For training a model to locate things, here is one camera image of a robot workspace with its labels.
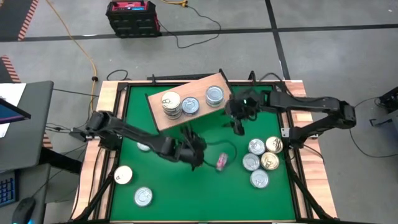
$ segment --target wooden table frame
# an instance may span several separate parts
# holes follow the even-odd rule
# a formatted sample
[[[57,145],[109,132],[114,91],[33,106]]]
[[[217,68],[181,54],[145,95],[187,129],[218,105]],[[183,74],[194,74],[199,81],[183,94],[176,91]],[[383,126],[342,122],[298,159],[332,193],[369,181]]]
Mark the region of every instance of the wooden table frame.
[[[156,83],[186,83],[189,80],[157,80]],[[231,80],[230,83],[250,83],[251,80]],[[122,84],[133,83],[135,85],[153,85],[152,81],[141,80],[141,81],[106,81],[103,82],[101,87],[101,92],[98,99],[98,104],[96,110],[106,110],[115,111],[116,116],[121,118],[124,113],[126,101],[126,90],[123,90]],[[289,80],[285,81],[287,88],[295,96],[305,96],[305,89],[302,81]],[[282,120],[285,127],[289,127],[293,122],[294,126],[305,126],[312,122],[312,116],[309,112],[304,111],[291,111],[291,113],[282,114]],[[83,209],[88,205],[89,200],[93,198],[98,190],[99,183],[106,177],[110,172],[111,167],[114,162],[114,152],[106,152],[105,150],[100,150],[98,147],[99,140],[92,140],[88,143],[85,160],[80,175],[80,189],[79,197],[76,198],[76,210],[73,214],[73,218],[79,216]],[[320,152],[318,141],[315,139],[309,139],[306,145],[314,148]],[[301,158],[301,160],[292,160],[293,167],[295,171],[300,175],[300,177],[305,177],[305,183],[308,190],[311,192],[313,197],[317,200],[319,205],[331,216],[336,217],[335,206],[330,192],[330,187],[328,183],[328,178],[326,176],[325,166],[322,159],[319,158],[312,151],[301,149],[297,151],[290,150],[290,156],[293,155],[295,158]],[[93,212],[95,214],[95,219],[105,219],[109,217],[110,209],[108,208],[108,203],[110,202],[109,192],[112,191],[112,185],[109,186],[106,192],[103,194],[101,204],[96,207]],[[295,191],[296,198],[296,208],[299,210],[299,215],[302,218],[307,218],[312,215],[312,211],[309,210],[306,200],[304,200],[301,191],[295,186],[292,189]]]

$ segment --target yellow cable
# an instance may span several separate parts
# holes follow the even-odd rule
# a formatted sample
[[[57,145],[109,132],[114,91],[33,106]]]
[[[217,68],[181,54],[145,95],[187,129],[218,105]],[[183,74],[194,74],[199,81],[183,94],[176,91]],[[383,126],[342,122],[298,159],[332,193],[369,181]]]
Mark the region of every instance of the yellow cable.
[[[168,1],[168,0],[161,0],[164,3],[167,4],[176,4],[176,5],[181,5],[182,7],[186,7],[188,4],[187,0],[183,0],[183,1],[179,1],[179,2],[172,2],[172,1]]]
[[[65,24],[65,22],[63,21],[63,19],[61,18],[60,14],[57,12],[57,10],[55,10],[55,8],[52,6],[52,4],[49,2],[49,0],[45,0],[47,2],[47,4],[49,4],[49,6],[51,7],[51,9],[54,11],[54,13],[57,15],[57,17],[60,19],[60,21],[62,22],[64,28],[67,30],[68,32],[68,36],[71,40],[74,41],[74,43],[80,48],[80,50],[84,53],[84,55],[86,55],[87,59],[90,61],[91,66],[93,67],[93,71],[94,71],[94,77],[97,77],[97,68],[95,67],[95,64],[93,62],[93,59],[90,58],[90,56],[88,55],[88,53],[83,49],[83,47],[72,37],[72,35],[70,34],[70,31],[67,27],[67,25]],[[90,110],[91,112],[93,112],[93,107],[94,107],[94,103],[93,103],[93,98],[94,98],[94,89],[95,89],[95,83],[96,81],[93,80],[93,87],[91,88],[91,103],[90,103]]]

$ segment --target monitor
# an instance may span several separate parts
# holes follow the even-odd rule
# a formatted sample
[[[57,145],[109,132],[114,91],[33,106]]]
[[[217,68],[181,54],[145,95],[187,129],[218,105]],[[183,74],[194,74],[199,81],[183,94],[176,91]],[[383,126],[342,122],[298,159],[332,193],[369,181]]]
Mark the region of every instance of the monitor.
[[[0,98],[0,124],[30,119],[30,114]]]

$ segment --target computer mouse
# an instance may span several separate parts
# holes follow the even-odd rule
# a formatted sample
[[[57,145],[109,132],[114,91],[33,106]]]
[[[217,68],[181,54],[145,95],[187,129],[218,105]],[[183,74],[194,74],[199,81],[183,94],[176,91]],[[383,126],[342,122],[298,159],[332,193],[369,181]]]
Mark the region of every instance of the computer mouse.
[[[36,201],[34,198],[24,198],[22,199],[17,208],[12,214],[12,224],[28,224],[30,217],[32,216],[33,210],[35,208]]]

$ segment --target white paper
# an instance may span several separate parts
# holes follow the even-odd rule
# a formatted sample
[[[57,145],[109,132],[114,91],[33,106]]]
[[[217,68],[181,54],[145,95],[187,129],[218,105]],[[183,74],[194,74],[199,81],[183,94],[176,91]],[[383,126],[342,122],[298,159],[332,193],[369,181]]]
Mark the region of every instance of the white paper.
[[[18,106],[19,100],[24,93],[26,83],[2,83],[0,84],[0,98],[8,103]],[[3,138],[10,123],[0,124],[0,138]]]

